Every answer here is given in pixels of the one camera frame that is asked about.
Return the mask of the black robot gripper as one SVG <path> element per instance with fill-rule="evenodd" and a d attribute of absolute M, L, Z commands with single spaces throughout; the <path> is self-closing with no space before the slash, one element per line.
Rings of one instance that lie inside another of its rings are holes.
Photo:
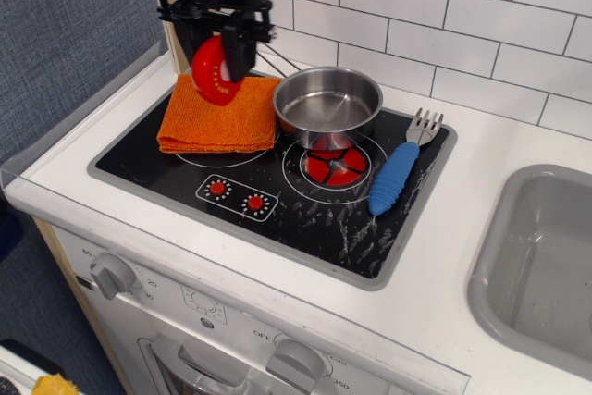
<path fill-rule="evenodd" d="M 159 0 L 160 19 L 171 22 L 191 65 L 204 40 L 221 32 L 230 79 L 238 83 L 255 64 L 256 42 L 274 37 L 270 0 Z"/>

